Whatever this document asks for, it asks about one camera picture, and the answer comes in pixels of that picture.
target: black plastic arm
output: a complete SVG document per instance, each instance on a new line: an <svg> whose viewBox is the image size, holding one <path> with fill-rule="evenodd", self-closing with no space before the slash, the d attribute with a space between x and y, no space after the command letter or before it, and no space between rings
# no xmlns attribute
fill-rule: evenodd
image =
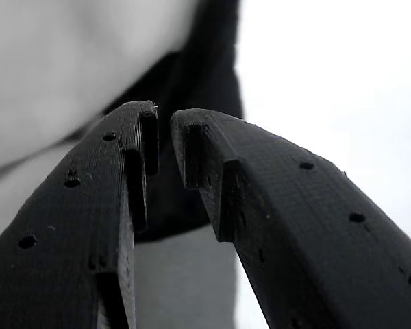
<svg viewBox="0 0 411 329"><path fill-rule="evenodd" d="M0 329L135 328L134 230L158 171L153 103L127 103L73 148L0 236Z"/></svg>
<svg viewBox="0 0 411 329"><path fill-rule="evenodd" d="M171 118L187 188L272 329L411 329L411 240L329 161L211 110Z"/></svg>

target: white wall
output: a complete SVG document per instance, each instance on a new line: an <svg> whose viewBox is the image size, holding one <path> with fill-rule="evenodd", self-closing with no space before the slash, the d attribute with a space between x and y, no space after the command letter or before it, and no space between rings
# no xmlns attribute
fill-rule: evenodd
<svg viewBox="0 0 411 329"><path fill-rule="evenodd" d="M248 122L332 161L411 237L411 0L244 0L238 74ZM239 283L239 328L268 328Z"/></svg>

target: grey fabric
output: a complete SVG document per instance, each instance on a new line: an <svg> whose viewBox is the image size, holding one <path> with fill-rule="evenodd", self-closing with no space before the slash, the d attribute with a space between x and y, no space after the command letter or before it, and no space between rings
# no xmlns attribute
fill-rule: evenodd
<svg viewBox="0 0 411 329"><path fill-rule="evenodd" d="M134 253L137 329L236 328L236 252L211 226Z"/></svg>

